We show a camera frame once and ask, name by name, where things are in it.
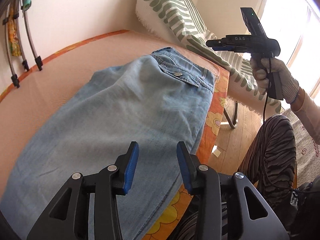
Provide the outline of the right forearm beige sleeve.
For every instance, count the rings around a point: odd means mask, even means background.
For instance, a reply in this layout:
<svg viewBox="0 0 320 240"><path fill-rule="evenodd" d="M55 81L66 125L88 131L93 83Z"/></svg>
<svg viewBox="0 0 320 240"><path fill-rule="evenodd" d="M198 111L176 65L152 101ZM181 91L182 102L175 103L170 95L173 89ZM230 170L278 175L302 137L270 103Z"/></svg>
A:
<svg viewBox="0 0 320 240"><path fill-rule="evenodd" d="M319 145L320 141L320 108L308 96L304 89L299 87L297 96L291 105L291 110L299 118L310 137Z"/></svg>

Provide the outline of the right hand in grey glove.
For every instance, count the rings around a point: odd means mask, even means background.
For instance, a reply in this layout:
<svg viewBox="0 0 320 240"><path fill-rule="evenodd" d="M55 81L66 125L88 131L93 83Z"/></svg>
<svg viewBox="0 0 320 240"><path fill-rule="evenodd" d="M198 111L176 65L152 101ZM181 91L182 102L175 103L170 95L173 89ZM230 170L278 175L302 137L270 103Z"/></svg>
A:
<svg viewBox="0 0 320 240"><path fill-rule="evenodd" d="M264 95L267 92L269 83L267 73L272 70L279 74L284 100L289 104L294 103L298 95L299 83L293 78L283 61L276 58L263 58L257 61L251 58L250 65L260 94Z"/></svg>

